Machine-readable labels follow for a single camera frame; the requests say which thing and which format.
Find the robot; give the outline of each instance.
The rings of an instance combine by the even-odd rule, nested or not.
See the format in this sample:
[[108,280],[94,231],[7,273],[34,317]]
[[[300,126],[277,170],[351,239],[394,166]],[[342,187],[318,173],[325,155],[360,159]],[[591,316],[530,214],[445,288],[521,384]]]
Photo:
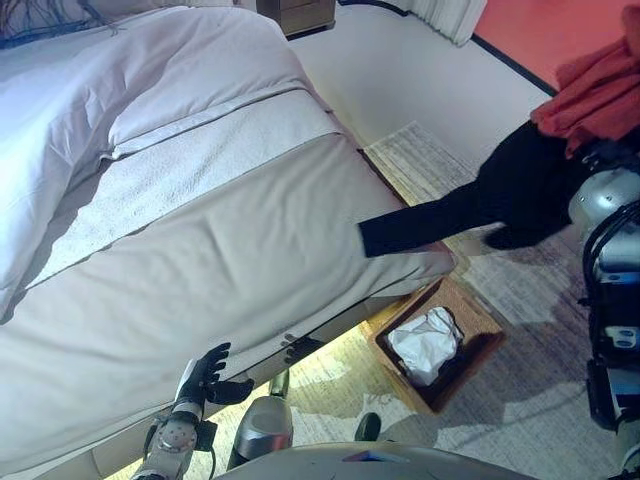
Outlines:
[[[593,175],[571,200],[569,215],[584,244],[587,296],[581,303],[590,309],[591,416],[617,432],[622,473],[610,480],[640,479],[640,159],[616,142],[602,141],[583,162]],[[220,345],[189,363],[170,415],[147,435],[145,460],[132,480],[180,480],[194,450],[211,451],[213,476],[216,426],[202,418],[205,401],[239,403],[253,388],[251,380],[220,381],[229,348]],[[363,418],[354,442],[291,448],[287,389],[285,372],[272,381],[270,395],[249,407],[221,480],[531,478],[448,452],[378,442],[380,419],[373,413]]]

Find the gray rug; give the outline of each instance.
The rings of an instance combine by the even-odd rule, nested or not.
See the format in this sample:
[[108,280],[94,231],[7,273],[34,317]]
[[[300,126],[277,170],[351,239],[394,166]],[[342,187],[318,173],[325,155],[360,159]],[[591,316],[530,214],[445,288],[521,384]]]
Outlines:
[[[410,203],[436,199],[472,180],[477,170],[415,123],[366,151]],[[292,369],[296,445],[351,440],[360,417],[375,411],[385,439],[458,452],[540,479],[615,472],[613,435],[589,418],[584,377],[590,345],[585,312],[576,306],[582,280],[574,232],[502,253],[482,245],[486,231],[447,244],[459,257],[453,278],[493,310],[508,336],[504,346],[436,417],[398,400],[354,329]],[[218,474],[247,405],[213,417],[220,424]],[[207,478],[209,468],[209,457],[196,454],[187,478]],[[134,469],[113,479],[127,479]]]

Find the beige bed sheet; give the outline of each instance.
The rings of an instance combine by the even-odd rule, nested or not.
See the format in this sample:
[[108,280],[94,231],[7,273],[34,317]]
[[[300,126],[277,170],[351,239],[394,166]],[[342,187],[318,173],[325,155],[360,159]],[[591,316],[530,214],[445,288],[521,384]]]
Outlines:
[[356,223],[399,206],[346,137],[326,135],[30,289],[1,327],[0,475],[167,405],[187,361],[223,341],[228,378],[287,334],[449,272],[440,244],[364,258]]

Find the black baseboard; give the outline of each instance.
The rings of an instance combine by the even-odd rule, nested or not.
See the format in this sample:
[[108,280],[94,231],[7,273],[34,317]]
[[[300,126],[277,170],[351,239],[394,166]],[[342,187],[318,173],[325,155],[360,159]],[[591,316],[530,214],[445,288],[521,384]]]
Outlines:
[[552,97],[558,93],[558,91],[554,87],[552,87],[547,82],[542,80],[531,70],[526,69],[525,67],[520,65],[518,62],[516,62],[514,59],[506,55],[501,50],[498,50],[496,47],[494,47],[489,42],[479,37],[475,33],[471,36],[471,40],[473,40],[475,43],[477,43],[479,46],[481,46],[491,55],[496,57],[498,60],[506,64],[512,70],[515,70],[518,74],[520,74],[521,76],[529,80],[531,83],[533,83],[536,87],[538,87],[544,93],[551,95]]
[[322,27],[312,28],[310,30],[305,30],[304,32],[292,33],[291,35],[287,35],[287,40],[295,40],[296,38],[306,37],[307,35],[313,35],[314,33],[324,32],[326,30],[331,30],[335,26],[336,22],[332,22],[329,25],[323,25]]
[[373,5],[374,7],[386,8],[387,10],[391,10],[393,13],[397,13],[401,17],[406,17],[407,15],[409,15],[409,12],[398,8],[395,5],[391,5],[390,3],[382,2],[380,0],[338,0],[338,3],[342,6]]

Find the robotic hand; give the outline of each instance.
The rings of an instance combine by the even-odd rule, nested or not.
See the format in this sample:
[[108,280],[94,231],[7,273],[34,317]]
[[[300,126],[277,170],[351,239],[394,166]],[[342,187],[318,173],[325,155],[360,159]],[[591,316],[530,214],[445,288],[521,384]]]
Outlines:
[[213,439],[217,425],[202,420],[205,400],[232,405],[242,402],[253,390],[253,380],[243,383],[220,381],[219,372],[226,366],[222,360],[229,356],[230,347],[230,343],[223,343],[197,362],[189,362],[178,385],[171,413],[157,419],[147,433],[144,462],[132,480],[180,480],[189,468],[194,450],[211,452],[213,477]]

